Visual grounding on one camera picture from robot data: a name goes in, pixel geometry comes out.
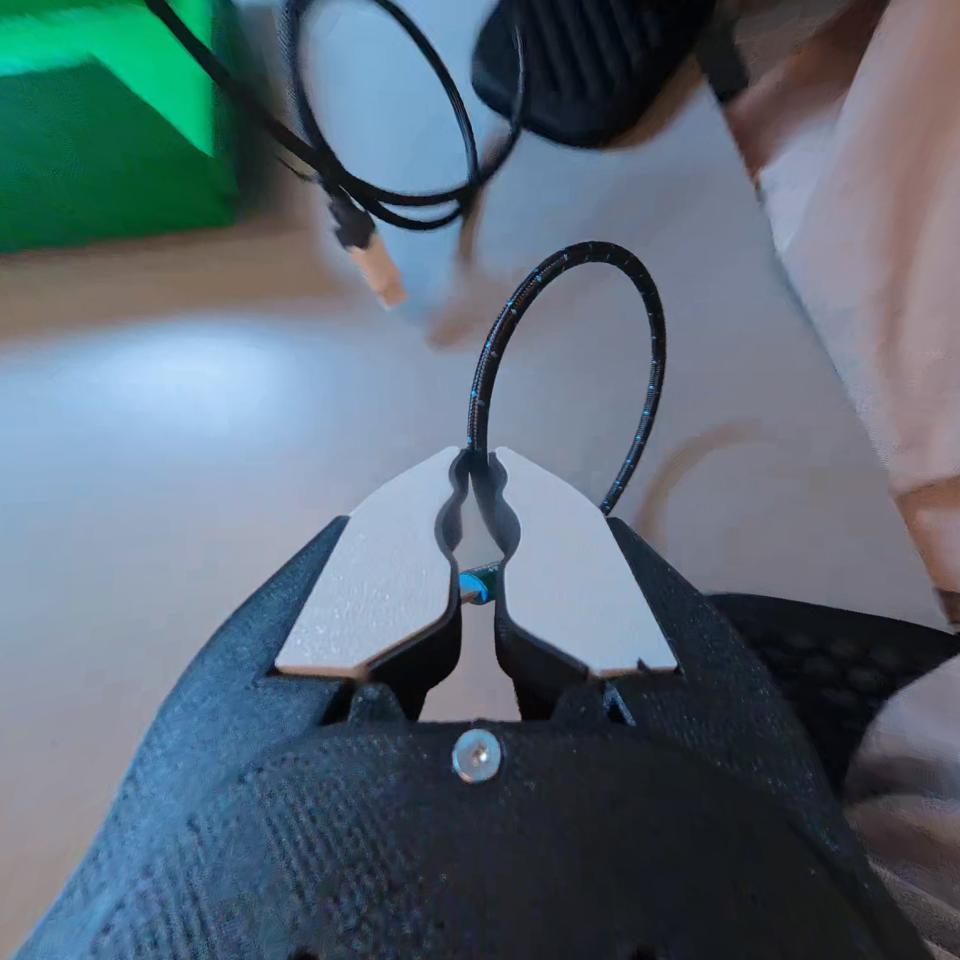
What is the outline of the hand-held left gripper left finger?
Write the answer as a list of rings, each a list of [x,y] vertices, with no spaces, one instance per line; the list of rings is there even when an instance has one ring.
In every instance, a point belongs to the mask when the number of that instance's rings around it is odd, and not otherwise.
[[[278,672],[360,680],[450,620],[466,457],[445,447],[350,512],[275,658]]]

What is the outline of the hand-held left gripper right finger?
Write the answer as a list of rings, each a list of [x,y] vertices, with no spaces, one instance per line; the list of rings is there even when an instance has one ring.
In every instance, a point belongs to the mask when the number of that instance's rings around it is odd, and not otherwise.
[[[602,511],[509,447],[487,464],[486,529],[502,552],[495,645],[510,678],[675,672],[677,656]]]

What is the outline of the black cable with white plug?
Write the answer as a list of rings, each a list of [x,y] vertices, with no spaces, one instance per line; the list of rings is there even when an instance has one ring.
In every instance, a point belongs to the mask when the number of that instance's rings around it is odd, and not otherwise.
[[[396,307],[404,302],[406,294],[401,273],[382,241],[378,224],[413,234],[437,232],[458,220],[466,224],[485,187],[508,161],[520,139],[528,101],[521,4],[505,2],[498,5],[498,11],[505,13],[517,75],[506,137],[487,160],[481,160],[470,114],[437,50],[396,2],[374,2],[374,6],[392,19],[426,60],[440,83],[461,134],[466,162],[464,182],[448,190],[428,194],[403,194],[387,190],[351,173],[325,138],[310,102],[306,61],[302,54],[306,20],[313,5],[313,2],[282,2],[280,5],[277,38],[285,71],[287,100],[296,123],[296,129],[292,129],[272,114],[260,102],[254,90],[235,77],[210,47],[198,39],[173,6],[163,1],[146,2],[148,11],[166,27],[214,86],[247,119],[312,171],[311,182],[317,184],[326,195],[333,233],[339,245],[379,302],[388,308]]]

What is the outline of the green plastic bin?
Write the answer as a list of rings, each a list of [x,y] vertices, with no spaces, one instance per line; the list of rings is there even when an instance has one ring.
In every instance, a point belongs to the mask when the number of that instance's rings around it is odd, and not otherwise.
[[[237,133],[146,2],[2,2],[2,254],[231,225]]]

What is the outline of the person's right forearm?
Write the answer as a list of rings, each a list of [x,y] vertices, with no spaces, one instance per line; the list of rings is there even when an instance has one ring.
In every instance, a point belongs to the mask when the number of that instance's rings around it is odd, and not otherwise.
[[[726,119],[958,632],[959,3],[845,2]]]

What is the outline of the black mesh wrist rest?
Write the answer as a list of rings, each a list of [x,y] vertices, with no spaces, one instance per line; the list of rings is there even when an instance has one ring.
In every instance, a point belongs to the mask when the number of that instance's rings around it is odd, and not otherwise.
[[[759,594],[707,598],[771,673],[837,795],[887,702],[958,655],[955,634],[904,620]]]
[[[479,31],[474,92],[511,118],[523,46],[525,131],[599,148],[630,131],[693,53],[715,1],[498,2]]]

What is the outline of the person's beige sweater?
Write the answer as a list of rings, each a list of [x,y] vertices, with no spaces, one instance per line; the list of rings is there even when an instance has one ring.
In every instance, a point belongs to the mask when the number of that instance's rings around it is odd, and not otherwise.
[[[845,782],[846,819],[935,958],[959,957],[959,658],[896,693]]]

